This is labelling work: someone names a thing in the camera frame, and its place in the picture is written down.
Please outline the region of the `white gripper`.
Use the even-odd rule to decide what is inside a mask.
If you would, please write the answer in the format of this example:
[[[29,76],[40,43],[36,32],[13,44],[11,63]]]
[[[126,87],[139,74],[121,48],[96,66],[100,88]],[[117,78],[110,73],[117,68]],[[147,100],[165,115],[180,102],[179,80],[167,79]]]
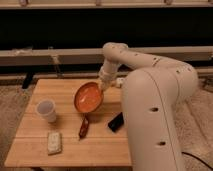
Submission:
[[[115,73],[107,71],[104,67],[101,67],[99,71],[100,89],[106,91],[110,86],[111,82],[115,79]]]

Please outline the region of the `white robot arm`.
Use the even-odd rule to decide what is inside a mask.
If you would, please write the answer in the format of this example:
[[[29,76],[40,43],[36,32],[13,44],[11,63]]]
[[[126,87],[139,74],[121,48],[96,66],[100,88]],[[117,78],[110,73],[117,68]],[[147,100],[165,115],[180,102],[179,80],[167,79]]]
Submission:
[[[124,43],[105,44],[103,56],[103,90],[120,66],[132,69],[122,84],[121,104],[133,171],[186,171],[173,106],[197,89],[196,70],[179,60],[131,51]]]

